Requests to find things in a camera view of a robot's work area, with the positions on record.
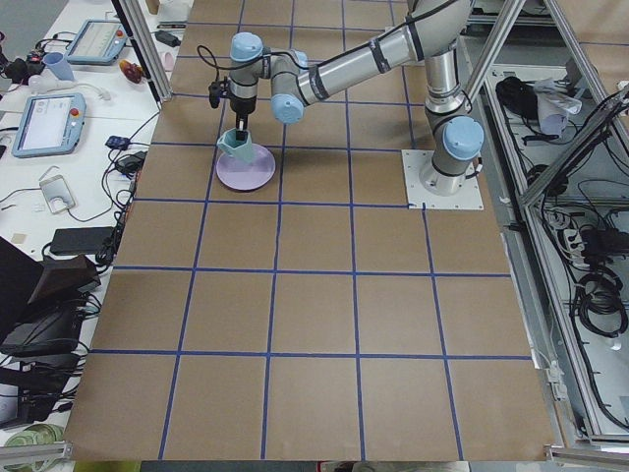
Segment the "blue tape grid line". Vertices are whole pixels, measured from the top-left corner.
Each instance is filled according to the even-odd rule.
[[[343,50],[347,50],[347,38],[345,30],[345,2],[341,2],[341,19],[343,25]],[[350,127],[350,105],[349,92],[344,91],[345,97],[345,133],[347,139],[347,167],[350,194],[350,234],[352,243],[352,298],[354,305],[354,342],[356,346],[356,389],[357,389],[357,410],[358,410],[358,432],[361,448],[361,460],[367,460],[365,448],[365,419],[363,415],[363,379],[361,375],[361,335],[359,329],[359,309],[358,309],[358,281],[356,276],[356,226],[354,223],[354,179],[352,175],[352,151],[351,151],[351,127]]]
[[[345,352],[266,352],[266,351],[196,351],[177,349],[108,349],[94,348],[90,354],[115,354],[121,356],[195,356],[195,357],[277,357],[277,358],[313,358],[313,359],[419,359],[448,361],[532,361],[532,356],[480,356],[462,354],[389,354]]]
[[[243,16],[243,12],[245,10],[245,0],[243,0],[243,4],[241,6],[241,20],[242,20],[242,16]],[[221,115],[220,115],[220,120],[219,120],[219,125],[218,125],[218,134],[216,135],[216,140],[218,141],[218,138],[220,137],[220,130],[222,129],[222,125],[223,125],[223,120],[225,118],[225,104],[223,103],[222,109],[221,109]],[[181,330],[179,333],[179,343],[177,345],[177,354],[176,354],[176,358],[175,358],[175,367],[173,369],[173,377],[172,377],[172,381],[170,384],[170,392],[168,394],[168,405],[166,407],[166,416],[164,418],[164,427],[162,430],[162,436],[161,436],[161,443],[159,446],[159,453],[157,455],[159,460],[162,460],[164,458],[164,452],[166,449],[166,443],[168,441],[168,433],[169,433],[169,427],[170,427],[170,417],[172,414],[172,409],[173,409],[173,403],[175,400],[175,393],[176,393],[176,389],[177,389],[177,379],[179,377],[179,365],[180,365],[180,361],[181,361],[181,351],[183,350],[184,347],[184,338],[186,335],[186,324],[188,322],[188,314],[190,312],[190,305],[191,305],[191,301],[192,301],[192,295],[193,295],[193,290],[195,287],[195,278],[197,275],[197,265],[199,263],[199,255],[200,255],[200,247],[201,247],[201,243],[203,240],[203,230],[205,228],[205,220],[207,218],[207,212],[208,212],[208,207],[209,207],[209,195],[211,192],[211,187],[212,187],[212,181],[213,181],[213,174],[214,174],[214,169],[215,169],[215,164],[216,164],[216,155],[217,155],[217,147],[214,147],[214,153],[213,153],[213,159],[212,159],[212,167],[209,173],[209,179],[207,182],[207,188],[205,191],[205,199],[207,200],[207,202],[205,202],[203,204],[203,213],[202,213],[202,217],[201,217],[201,222],[200,222],[200,229],[199,229],[199,237],[197,238],[197,248],[195,251],[195,260],[194,260],[194,264],[192,267],[192,274],[190,277],[190,285],[188,287],[188,295],[186,298],[186,307],[184,310],[184,316],[182,319],[182,323],[181,323]]]
[[[234,268],[234,267],[173,267],[161,265],[117,265],[116,270],[174,270],[197,272],[228,273],[288,273],[296,275],[357,275],[378,277],[462,277],[462,278],[511,278],[508,273],[469,273],[469,272],[379,272],[367,270],[301,270],[296,268]]]
[[[343,45],[346,48],[346,31],[351,30],[368,30],[368,29],[348,29],[345,26],[345,2],[346,1],[354,1],[354,0],[341,0],[342,6],[342,14],[343,14],[343,27],[342,29],[330,29],[330,30],[343,30]],[[380,1],[380,0],[362,0],[362,1]],[[393,3],[402,3],[402,2],[394,2],[394,0],[381,0],[382,3],[388,2],[389,10],[391,14],[391,20],[394,19],[394,11],[393,11]],[[240,21],[238,23],[238,30],[243,26],[242,19],[245,11],[245,3],[246,0],[242,0],[241,4],[241,13],[240,13]],[[295,29],[300,27],[294,26],[294,15],[295,15],[295,0],[293,0],[293,9],[292,9],[292,17],[291,17],[291,26],[290,28],[290,44],[292,46],[293,35]],[[265,359],[265,375],[264,375],[264,398],[263,398],[263,413],[262,413],[262,424],[261,424],[261,444],[260,444],[260,459],[266,458],[266,441],[267,441],[267,423],[268,423],[268,401],[271,392],[270,389],[270,369],[272,367],[271,359],[273,358],[317,358],[317,359],[355,359],[356,361],[356,376],[357,376],[357,394],[358,394],[358,421],[359,421],[359,433],[360,433],[360,451],[361,458],[363,460],[367,459],[366,455],[366,439],[365,439],[365,425],[364,425],[364,413],[363,413],[363,399],[362,399],[362,379],[361,379],[361,360],[362,359],[418,359],[418,360],[440,360],[443,362],[447,389],[449,395],[449,402],[451,408],[452,422],[454,427],[454,433],[457,443],[457,449],[459,458],[463,459],[463,446],[461,444],[461,437],[459,432],[458,419],[456,415],[456,405],[452,387],[452,380],[449,370],[449,361],[452,360],[474,360],[474,361],[482,361],[482,360],[505,360],[505,361],[531,361],[531,356],[479,356],[479,355],[448,355],[445,345],[445,338],[443,332],[443,325],[441,320],[440,308],[439,308],[439,300],[437,293],[436,280],[439,277],[500,277],[506,278],[510,277],[508,273],[437,273],[434,270],[431,246],[430,246],[430,237],[429,237],[429,226],[428,220],[426,216],[426,209],[422,211],[422,219],[424,221],[426,240],[427,240],[427,250],[429,255],[429,272],[367,272],[367,271],[358,271],[357,263],[356,263],[356,234],[355,234],[355,221],[354,221],[354,208],[355,207],[390,207],[390,208],[406,208],[407,206],[403,205],[365,205],[365,204],[355,204],[354,202],[354,190],[353,190],[353,176],[352,176],[352,151],[395,151],[398,152],[399,149],[378,149],[378,148],[351,148],[351,136],[350,136],[350,114],[351,114],[351,106],[350,104],[363,104],[363,105],[397,105],[397,106],[405,106],[408,111],[408,119],[409,119],[409,130],[411,134],[411,140],[413,143],[413,147],[415,147],[415,137],[413,131],[413,121],[412,121],[412,108],[413,107],[422,107],[421,104],[412,104],[410,103],[409,96],[409,87],[407,83],[406,73],[403,71],[403,80],[404,80],[404,91],[406,94],[406,103],[393,103],[393,102],[351,102],[349,100],[349,94],[345,91],[345,99],[341,101],[335,101],[335,103],[343,103],[345,105],[345,113],[346,113],[346,131],[347,131],[347,147],[321,147],[322,149],[331,149],[331,150],[343,150],[347,152],[348,158],[348,169],[349,169],[349,187],[350,187],[350,202],[348,204],[335,204],[335,203],[307,203],[307,202],[282,202],[282,194],[283,194],[283,171],[284,171],[284,156],[286,149],[289,148],[302,148],[302,149],[313,149],[313,147],[288,147],[286,146],[286,127],[283,129],[282,136],[282,145],[281,146],[267,146],[268,148],[277,148],[281,149],[282,152],[282,161],[280,165],[280,176],[279,176],[279,197],[278,202],[238,202],[238,201],[221,201],[221,200],[211,200],[210,192],[211,186],[213,182],[213,177],[215,173],[215,161],[217,156],[217,148],[214,144],[205,144],[205,143],[153,143],[154,145],[164,145],[164,146],[198,146],[198,147],[208,147],[213,148],[213,162],[210,170],[210,178],[207,184],[205,199],[204,200],[194,200],[194,199],[142,199],[138,198],[137,201],[145,201],[145,202],[172,202],[172,203],[198,203],[203,204],[203,212],[201,218],[200,225],[200,233],[197,241],[195,260],[192,267],[166,267],[166,266],[117,266],[116,269],[121,270],[129,270],[129,269],[138,269],[138,270],[149,270],[149,269],[161,269],[161,270],[181,270],[181,271],[189,271],[191,273],[191,281],[189,285],[189,290],[186,299],[185,312],[182,319],[182,325],[180,330],[180,336],[178,341],[177,350],[125,350],[125,349],[93,349],[91,352],[94,354],[120,354],[120,355],[158,355],[158,356],[174,356],[175,357],[175,365],[173,369],[173,376],[171,380],[170,394],[168,398],[168,405],[166,410],[166,417],[164,419],[164,425],[162,430],[162,438],[159,450],[159,459],[164,458],[164,452],[168,441],[168,433],[169,433],[169,423],[172,414],[173,403],[176,395],[176,386],[177,379],[179,374],[179,367],[182,356],[227,356],[227,357],[255,357],[255,358],[264,358]],[[203,98],[204,95],[195,95],[192,93],[178,93],[182,96],[189,96],[194,98]],[[226,107],[223,104],[221,108],[221,117],[219,121],[219,132],[222,129],[226,114]],[[200,257],[200,248],[203,238],[203,231],[205,228],[205,223],[207,220],[207,216],[210,210],[210,204],[226,204],[226,205],[277,205],[277,227],[276,227],[276,238],[275,238],[275,255],[273,262],[273,269],[254,269],[254,268],[222,268],[222,267],[199,267],[199,257]],[[293,206],[323,206],[323,207],[348,207],[350,209],[350,229],[351,229],[351,242],[352,242],[352,270],[351,271],[317,271],[317,270],[284,270],[278,268],[278,258],[279,258],[279,244],[280,244],[280,232],[281,232],[281,217],[282,217],[282,208],[285,205],[293,205]],[[194,291],[194,284],[197,272],[204,271],[215,271],[215,272],[235,272],[235,273],[268,273],[272,275],[272,284],[271,284],[271,298],[270,298],[270,307],[269,307],[269,324],[268,324],[268,334],[267,334],[267,348],[265,352],[248,352],[248,351],[195,351],[195,350],[184,350],[184,339],[186,332],[186,325],[188,320],[188,315],[192,302],[192,294]],[[354,329],[355,329],[355,353],[299,353],[299,352],[273,352],[272,351],[272,336],[273,336],[273,322],[274,322],[274,310],[275,310],[275,293],[276,293],[276,283],[277,283],[277,275],[282,273],[296,273],[296,274],[326,274],[326,275],[345,275],[352,276],[353,281],[353,302],[354,302]],[[358,284],[357,279],[358,276],[415,276],[415,277],[430,277],[432,282],[433,289],[433,298],[436,307],[436,316],[439,327],[439,336],[441,342],[441,354],[391,354],[391,353],[362,353],[360,346],[360,330],[359,330],[359,308],[358,308]]]
[[[450,375],[450,366],[448,363],[448,353],[445,345],[445,335],[443,332],[443,320],[441,319],[441,308],[439,305],[439,294],[436,286],[436,276],[434,274],[434,261],[432,258],[432,247],[430,245],[429,221],[426,215],[426,206],[422,208],[422,221],[424,222],[424,230],[426,231],[426,247],[429,254],[430,281],[432,283],[432,295],[434,298],[434,307],[436,310],[436,320],[439,327],[439,338],[441,340],[441,352],[443,354],[443,368],[445,370],[445,381],[450,400],[450,410],[452,414],[452,425],[454,427],[454,437],[456,439],[456,448],[459,453],[459,460],[464,460],[463,445],[461,444],[461,434],[459,432],[459,421],[456,416],[456,404],[454,402],[454,391],[452,388],[452,377]]]
[[[200,27],[235,27],[236,26],[235,23],[213,23],[213,22],[188,22],[188,25],[200,26]],[[334,31],[343,30],[343,28],[340,28],[340,27],[312,27],[312,26],[307,26],[307,27],[294,26],[293,27],[289,25],[262,25],[262,24],[253,24],[253,23],[243,24],[241,25],[241,27],[242,28],[264,27],[264,28],[278,28],[278,29],[285,28],[285,29],[292,29],[292,30],[334,30]],[[373,35],[380,34],[382,32],[382,29],[372,29],[372,28],[347,28],[347,30],[371,32],[373,33]]]
[[[295,0],[292,0],[291,5],[291,26],[295,21]],[[290,29],[289,36],[289,49],[293,45],[293,29]],[[284,162],[286,160],[286,125],[282,127],[282,154],[279,172],[279,190],[278,190],[278,202],[282,202],[284,192]],[[273,256],[273,278],[271,282],[271,296],[270,296],[270,309],[268,315],[268,336],[266,339],[266,363],[264,366],[264,397],[262,404],[262,431],[261,431],[261,444],[259,458],[260,460],[266,459],[266,441],[268,433],[268,401],[270,396],[270,376],[271,376],[271,351],[273,347],[273,323],[275,316],[275,295],[277,293],[277,269],[279,264],[279,244],[282,228],[282,205],[277,207],[277,227],[275,228],[275,254]]]
[[[168,141],[153,141],[151,143],[152,146],[199,146],[206,148],[213,148],[214,145],[212,143],[175,143]],[[282,149],[282,146],[279,145],[264,145],[265,148],[269,149]],[[303,149],[303,150],[346,150],[346,147],[323,147],[323,146],[286,146],[286,149]],[[352,147],[352,150],[358,152],[399,152],[399,148],[392,147],[381,147],[381,148],[373,148],[373,147]]]
[[[280,202],[280,201],[247,201],[247,200],[202,200],[202,199],[169,199],[169,198],[137,198],[135,202],[160,202],[171,204],[224,204],[224,205],[280,205],[294,207],[361,207],[361,208],[408,208],[408,205],[388,205],[388,204],[342,204],[335,202]]]
[[[199,98],[199,99],[207,100],[207,93],[190,93],[190,92],[187,92],[187,91],[173,91],[173,95],[174,96],[186,96],[188,98]],[[268,102],[270,102],[271,99],[259,96],[257,98],[257,101],[268,101]],[[374,105],[374,106],[386,105],[386,106],[400,106],[400,107],[405,107],[405,108],[410,108],[410,107],[424,108],[424,104],[423,103],[408,103],[408,102],[407,103],[402,103],[401,101],[364,101],[364,100],[348,100],[348,101],[352,105]],[[342,104],[345,104],[345,100],[326,100],[326,101],[323,101],[323,102],[319,103],[319,105],[321,105],[321,106],[324,106],[326,104],[342,105]]]

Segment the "power adapter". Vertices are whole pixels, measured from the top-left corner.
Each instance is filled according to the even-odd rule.
[[[128,176],[142,169],[145,158],[146,151],[140,150],[135,154],[129,154],[122,159],[117,160],[114,166],[118,172]]]
[[[170,47],[175,47],[181,44],[181,40],[176,35],[167,31],[158,31],[155,34],[155,39]]]
[[[117,150],[127,150],[130,144],[131,140],[122,136],[110,136],[105,142],[108,148]]]

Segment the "metal frame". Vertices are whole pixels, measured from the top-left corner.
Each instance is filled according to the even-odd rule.
[[[504,41],[506,41],[513,25],[515,25],[518,15],[522,11],[522,7],[524,7],[525,3],[526,0],[504,2],[504,6],[500,10],[495,25],[487,38],[483,52],[481,52],[479,63],[474,68],[474,71],[472,71],[472,76],[470,76],[470,80],[465,85],[465,92],[470,101],[474,102],[479,96],[481,87],[485,83],[485,77],[489,71],[489,67],[491,67],[498,57],[498,53],[500,49],[502,49]]]
[[[70,442],[0,447],[0,466],[69,459],[71,455],[72,444]]]
[[[629,455],[601,450],[575,449],[567,447],[549,447],[546,450],[548,460],[561,464],[604,467],[606,470],[629,471]]]
[[[548,10],[550,11],[550,15],[554,19],[561,36],[563,37],[566,45],[568,46],[568,50],[570,54],[574,58],[577,66],[581,70],[581,73],[584,75],[588,85],[590,86],[590,91],[592,92],[592,96],[594,97],[596,102],[601,102],[607,97],[607,91],[605,90],[602,82],[599,78],[599,72],[597,68],[590,62],[588,59],[588,55],[581,48],[581,44],[577,40],[577,35],[574,30],[568,23],[561,7],[557,4],[556,0],[544,0]],[[621,139],[624,144],[629,148],[629,131],[622,125],[620,120],[616,118],[614,120],[614,124],[616,125],[615,131],[618,135],[618,138]]]
[[[159,53],[153,43],[152,36],[138,0],[112,0],[116,14],[138,54],[146,80],[155,101],[164,102],[172,99],[173,90],[161,65]]]

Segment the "teal cup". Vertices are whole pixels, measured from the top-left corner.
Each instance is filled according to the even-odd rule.
[[[236,157],[248,164],[251,164],[256,157],[251,133],[247,132],[247,139],[239,141],[236,139],[236,128],[232,128],[223,133],[223,136],[218,139],[216,145],[226,154]]]

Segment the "electronic device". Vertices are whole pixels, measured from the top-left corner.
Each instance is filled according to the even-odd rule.
[[[85,305],[83,301],[61,302],[30,323],[17,325],[0,344],[0,352],[21,358],[74,351],[84,319],[79,309]]]
[[[62,175],[54,175],[39,182],[39,188],[53,214],[72,208],[76,203]]]
[[[170,47],[177,47],[181,44],[181,39],[179,39],[176,35],[163,30],[158,31],[155,34],[155,39]]]
[[[4,39],[4,34],[0,31],[0,42]],[[4,74],[12,84],[26,84],[30,76],[41,74],[44,65],[31,62],[27,57],[27,61],[22,58],[16,58],[13,62],[7,59],[2,53],[2,45],[0,44],[0,74]]]
[[[8,369],[18,369],[19,367],[17,363],[7,366]],[[11,422],[18,417],[19,393],[19,387],[0,383],[0,423]]]
[[[43,265],[0,238],[0,341],[21,319],[42,274]]]
[[[59,228],[50,243],[50,252],[57,256],[96,254],[103,248],[105,240],[111,238],[112,226],[94,228]]]
[[[83,128],[86,100],[80,93],[32,96],[13,144],[15,157],[72,152]]]
[[[100,284],[85,256],[40,264],[0,237],[0,342],[17,324],[30,323],[45,309],[75,300]]]
[[[120,22],[87,20],[68,46],[70,64],[108,65],[125,47],[127,34]]]
[[[21,359],[7,367],[0,367],[0,384],[18,389],[17,405],[12,418],[0,421],[0,428],[16,428],[35,421],[45,421],[81,357],[77,354],[60,354]]]

